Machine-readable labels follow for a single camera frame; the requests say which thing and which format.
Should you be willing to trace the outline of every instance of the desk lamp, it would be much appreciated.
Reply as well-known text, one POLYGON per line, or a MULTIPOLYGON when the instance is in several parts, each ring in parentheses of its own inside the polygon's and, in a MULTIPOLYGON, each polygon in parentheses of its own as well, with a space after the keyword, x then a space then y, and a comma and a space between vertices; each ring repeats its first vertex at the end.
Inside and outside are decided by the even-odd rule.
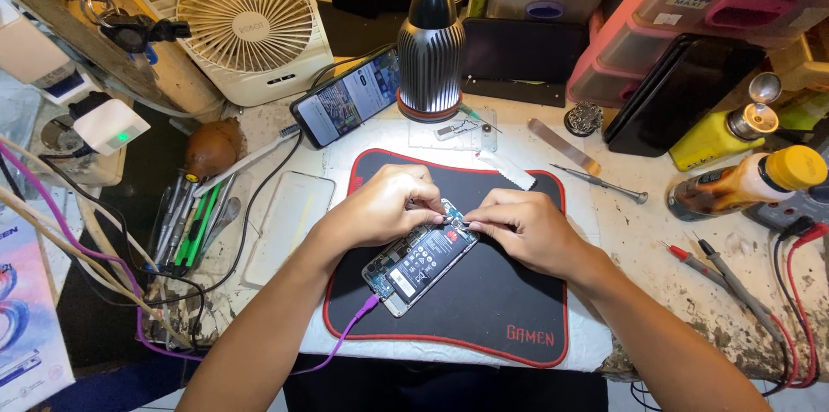
POLYGON ((397 36, 397 105, 404 116, 440 122, 458 112, 464 40, 452 0, 412 0, 409 17, 397 36))

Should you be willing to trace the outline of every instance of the yellow bottle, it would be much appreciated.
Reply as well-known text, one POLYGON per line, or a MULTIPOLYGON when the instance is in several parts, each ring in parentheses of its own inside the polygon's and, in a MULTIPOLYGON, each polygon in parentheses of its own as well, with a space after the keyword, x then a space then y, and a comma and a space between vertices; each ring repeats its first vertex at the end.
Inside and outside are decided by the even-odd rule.
POLYGON ((733 111, 711 112, 690 129, 668 153, 680 171, 690 171, 765 143, 778 128, 768 106, 752 102, 733 111))

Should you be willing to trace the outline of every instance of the phone frame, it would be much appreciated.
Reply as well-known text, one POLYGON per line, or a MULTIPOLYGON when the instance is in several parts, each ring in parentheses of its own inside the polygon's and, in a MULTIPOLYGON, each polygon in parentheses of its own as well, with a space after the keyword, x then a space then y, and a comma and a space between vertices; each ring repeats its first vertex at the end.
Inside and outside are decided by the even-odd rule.
POLYGON ((319 143, 319 141, 317 141, 316 136, 313 135, 313 132, 311 131, 311 127, 308 126, 305 119, 303 119, 302 114, 300 114, 300 112, 299 112, 299 103, 311 98, 312 96, 316 95, 317 93, 321 92, 322 90, 331 87, 334 83, 339 82, 341 79, 346 78, 347 76, 351 75, 352 73, 355 73, 358 69, 360 69, 362 67, 366 67, 366 65, 369 62, 371 62, 372 60, 374 60, 376 57, 381 56, 382 54, 388 53, 389 51, 394 51, 395 57, 397 57, 397 62, 399 63, 399 56, 397 54, 397 46, 394 46, 394 47, 391 47, 391 48, 389 48, 388 46, 384 46, 382 48, 379 48, 377 51, 369 54, 368 56, 364 57, 360 62, 355 64, 354 67, 349 68, 347 71, 337 75, 336 77, 328 78, 325 82, 323 82, 323 83, 317 85, 316 87, 308 90, 308 92, 305 93, 300 99, 295 100, 294 102, 291 103, 291 105, 288 107, 288 109, 291 111, 291 115, 294 116, 294 120, 297 121, 297 124, 299 125, 299 128, 303 129, 303 132, 305 133, 305 136, 307 137, 308 141, 311 142, 311 144, 314 146, 314 148, 316 148, 317 150, 320 150, 320 149, 330 145, 333 142, 337 142, 337 140, 343 138, 345 135, 348 135, 349 133, 351 133, 352 131, 355 131, 357 129, 354 128, 351 131, 347 131, 345 133, 345 135, 338 136, 337 138, 332 140, 331 143, 326 143, 325 145, 321 145, 319 143))

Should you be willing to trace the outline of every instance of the fan grille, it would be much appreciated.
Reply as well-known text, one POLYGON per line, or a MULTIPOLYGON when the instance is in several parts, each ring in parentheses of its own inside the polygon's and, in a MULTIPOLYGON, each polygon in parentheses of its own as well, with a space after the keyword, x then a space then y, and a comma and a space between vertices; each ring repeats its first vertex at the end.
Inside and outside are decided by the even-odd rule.
POLYGON ((186 44, 196 54, 249 73, 293 61, 313 29, 306 0, 178 0, 176 17, 190 24, 186 44))

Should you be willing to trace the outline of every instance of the hand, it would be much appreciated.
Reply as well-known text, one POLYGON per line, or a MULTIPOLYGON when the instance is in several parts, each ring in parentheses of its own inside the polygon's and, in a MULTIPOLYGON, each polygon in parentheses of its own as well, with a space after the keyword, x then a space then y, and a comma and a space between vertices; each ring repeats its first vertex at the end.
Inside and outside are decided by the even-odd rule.
POLYGON ((373 247, 402 237, 415 226, 443 222, 440 190, 425 165, 384 165, 335 206, 317 226, 348 248, 373 247), (421 209, 405 209, 414 200, 421 209))
POLYGON ((481 206, 463 216, 469 227, 494 238, 524 266, 575 283, 605 268, 610 258, 587 243, 540 192, 493 189, 481 206))

